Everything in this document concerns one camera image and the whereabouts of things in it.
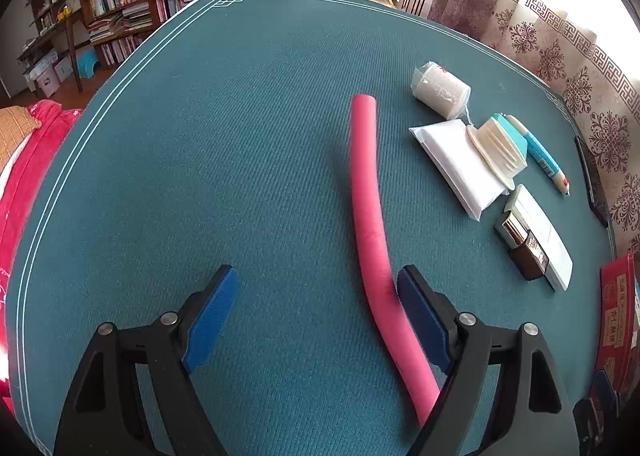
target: white border line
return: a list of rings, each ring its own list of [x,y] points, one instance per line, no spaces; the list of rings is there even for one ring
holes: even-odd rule
[[[182,33],[182,31],[184,29],[189,27],[194,21],[199,19],[201,16],[203,16],[205,13],[207,13],[214,6],[218,6],[218,7],[221,7],[221,8],[228,8],[228,5],[225,5],[225,6],[216,5],[216,2],[218,2],[218,1],[220,1],[220,0],[211,0],[211,1],[207,2],[203,7],[201,7],[199,10],[197,10],[191,16],[188,16],[187,19],[185,19],[183,22],[178,24],[175,27],[175,29],[171,30],[164,38],[162,38],[162,40],[156,46],[154,46],[154,48],[151,49],[151,51],[147,52],[145,57],[142,58],[140,61],[138,61],[138,63],[133,68],[131,68],[129,73],[115,86],[115,88],[113,88],[113,90],[111,90],[110,94],[105,98],[103,103],[100,105],[98,110],[95,112],[94,116],[91,118],[89,123],[86,125],[86,127],[82,131],[82,134],[80,135],[78,141],[76,142],[76,144],[74,145],[73,149],[69,153],[69,156],[67,157],[64,165],[62,166],[62,169],[60,170],[60,174],[58,175],[58,178],[56,178],[56,182],[55,182],[53,188],[51,189],[51,193],[49,194],[49,197],[47,198],[47,202],[46,202],[45,207],[44,207],[44,209],[42,211],[42,214],[40,216],[40,220],[38,221],[38,226],[36,227],[36,232],[34,233],[34,236],[33,236],[32,240],[31,240],[31,245],[30,245],[30,248],[29,248],[29,252],[27,253],[27,258],[26,258],[26,261],[25,261],[25,264],[24,264],[24,267],[23,267],[23,270],[22,270],[22,275],[20,276],[20,283],[19,283],[19,286],[18,286],[18,299],[17,299],[18,306],[17,306],[17,312],[16,312],[16,322],[15,322],[16,323],[16,334],[15,334],[15,336],[16,336],[16,351],[17,351],[17,355],[18,355],[17,356],[18,387],[20,389],[20,405],[22,407],[22,415],[23,415],[23,418],[25,419],[25,423],[26,423],[27,430],[28,430],[28,435],[30,436],[30,438],[32,440],[36,441],[40,447],[44,447],[47,451],[48,451],[48,449],[46,448],[46,446],[36,436],[35,430],[34,430],[34,427],[33,427],[33,420],[31,418],[31,406],[30,406],[30,401],[29,401],[29,390],[28,390],[28,384],[27,384],[27,375],[26,375],[26,357],[25,357],[25,350],[24,350],[24,313],[25,313],[25,309],[26,309],[27,291],[28,291],[28,288],[29,288],[29,282],[31,280],[31,271],[33,269],[35,256],[36,256],[36,254],[38,252],[38,248],[40,246],[40,240],[42,239],[42,236],[44,234],[44,230],[46,229],[47,224],[49,223],[49,218],[51,217],[51,214],[53,213],[53,210],[54,210],[54,208],[56,206],[56,203],[58,201],[58,197],[60,196],[60,193],[62,192],[62,189],[64,188],[64,186],[66,184],[66,180],[69,177],[69,174],[71,173],[71,170],[73,170],[73,167],[76,165],[76,161],[78,160],[78,157],[80,156],[80,153],[82,153],[82,151],[84,150],[84,147],[86,146],[86,143],[89,141],[91,136],[94,134],[94,131],[96,130],[98,125],[100,125],[100,122],[102,122],[102,119],[104,119],[105,115],[107,115],[107,113],[109,112],[109,110],[113,106],[114,102],[116,102],[118,97],[122,94],[122,92],[129,85],[129,83],[131,83],[131,81],[133,81],[138,76],[138,74],[140,72],[142,72],[144,67],[147,66],[148,63],[153,58],[155,58],[162,51],[162,49],[166,45],[171,43],[180,33]],[[511,59],[507,58],[506,56],[502,56],[499,52],[496,52],[495,50],[487,48],[486,46],[482,45],[479,42],[476,42],[476,40],[473,40],[473,39],[469,38],[468,36],[465,36],[464,34],[460,34],[459,32],[455,32],[454,30],[446,29],[445,27],[437,26],[436,24],[434,24],[433,22],[430,22],[428,20],[417,19],[414,16],[406,16],[404,13],[401,13],[401,12],[396,12],[396,11],[393,11],[393,10],[390,10],[390,9],[387,9],[387,8],[382,8],[382,7],[379,8],[379,7],[375,7],[375,6],[369,6],[369,5],[363,4],[361,2],[353,2],[352,0],[315,0],[315,1],[325,1],[325,2],[331,2],[331,3],[338,3],[338,4],[342,4],[342,5],[350,5],[350,6],[355,6],[355,7],[361,8],[361,9],[365,9],[365,10],[370,10],[370,11],[374,11],[374,12],[388,14],[389,16],[393,16],[393,17],[396,17],[396,18],[399,18],[399,19],[402,19],[402,20],[409,21],[409,22],[414,23],[414,24],[418,24],[418,25],[423,26],[423,27],[427,27],[428,29],[435,30],[436,32],[440,32],[441,34],[445,34],[446,36],[449,36],[450,38],[454,38],[454,39],[456,39],[456,40],[458,40],[460,42],[466,43],[467,45],[475,48],[476,50],[479,50],[480,52],[482,52],[483,54],[485,54],[487,56],[490,56],[491,58],[495,59],[496,61],[502,63],[503,65],[507,66],[508,68],[510,68],[511,70],[516,72],[517,74],[519,74],[521,77],[524,77],[525,79],[527,79],[530,82],[532,82],[533,84],[535,84],[537,88],[540,88],[540,90],[542,90],[546,94],[546,96],[548,97],[549,100],[551,100],[552,102],[554,102],[554,104],[556,104],[556,106],[561,110],[564,118],[567,119],[567,116],[564,114],[564,111],[562,111],[562,109],[559,106],[559,101],[556,98],[556,95],[551,93],[549,90],[546,90],[544,88],[544,86],[541,85],[540,81],[537,81],[530,72],[525,70],[523,67],[518,65],[516,62],[511,61]],[[191,4],[190,6],[193,7],[196,4],[198,4],[199,2],[200,2],[200,0],[197,0],[196,2]],[[164,27],[164,24],[162,26],[158,27],[158,29],[156,29],[151,34],[150,38],[152,36],[154,36],[156,34],[156,32],[158,32],[163,27]],[[146,61],[144,64],[142,64],[145,61],[145,59],[148,58],[149,55],[151,55],[158,47],[160,47],[158,49],[158,51],[156,51],[151,56],[151,58],[148,59],[148,61]],[[52,203],[52,205],[51,205],[51,207],[49,209],[49,212],[47,214],[46,219],[44,220],[44,225],[42,225],[42,221],[44,219],[44,215],[47,213],[47,207],[49,206],[49,203],[51,202],[51,198],[53,197],[53,193],[58,188],[58,183],[60,182],[60,178],[62,178],[62,175],[63,175],[63,173],[65,171],[65,168],[66,168],[67,164],[69,163],[69,160],[71,159],[73,154],[76,152],[76,148],[78,147],[78,144],[82,141],[82,138],[84,137],[85,133],[92,126],[95,118],[98,116],[98,114],[100,113],[100,111],[102,110],[104,105],[107,103],[107,101],[113,95],[113,93],[125,81],[126,81],[125,85],[121,88],[120,91],[118,91],[116,96],[111,100],[111,102],[107,106],[106,110],[102,113],[102,115],[98,119],[97,123],[95,123],[94,128],[90,131],[89,135],[85,138],[84,142],[82,143],[82,146],[78,150],[78,154],[76,155],[76,157],[72,161],[71,165],[69,166],[68,172],[66,172],[66,175],[63,178],[62,184],[60,185],[60,188],[58,189],[57,194],[55,195],[55,197],[53,199],[53,203]],[[28,272],[27,279],[26,279],[26,282],[25,282],[24,281],[24,275],[25,275],[25,272],[26,272],[27,264],[30,265],[30,267],[29,267],[29,272]],[[20,299],[22,299],[22,313],[21,314],[20,314]]]

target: desk leg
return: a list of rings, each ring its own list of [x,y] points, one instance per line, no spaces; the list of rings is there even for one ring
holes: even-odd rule
[[[80,82],[80,73],[78,72],[78,63],[76,62],[76,42],[74,41],[74,24],[71,18],[65,19],[66,25],[66,40],[69,44],[69,54],[71,55],[71,68],[74,71],[74,77],[76,77],[76,85],[78,86],[78,93],[82,93],[82,83]]]

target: orange plaid cushion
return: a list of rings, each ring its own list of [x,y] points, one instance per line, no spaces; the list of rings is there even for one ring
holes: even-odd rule
[[[9,106],[0,110],[0,171],[14,154],[24,138],[40,127],[27,108]]]

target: toilet paper roll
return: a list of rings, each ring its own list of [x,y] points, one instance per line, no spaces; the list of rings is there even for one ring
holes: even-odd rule
[[[430,61],[415,69],[411,91],[418,100],[450,121],[466,113],[471,87],[439,64]]]

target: metal screw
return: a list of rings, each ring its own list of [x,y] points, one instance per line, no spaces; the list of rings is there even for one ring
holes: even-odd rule
[[[178,314],[175,311],[164,312],[160,316],[160,322],[165,326],[171,326],[178,322]]]
[[[529,335],[538,335],[538,332],[540,331],[538,327],[532,322],[526,322],[522,329]]]
[[[98,326],[98,334],[108,335],[113,331],[113,324],[110,322],[103,322]]]
[[[466,324],[467,326],[473,326],[476,323],[476,316],[466,311],[464,313],[461,313],[458,316],[458,319],[460,319],[460,322],[462,322],[462,324]]]

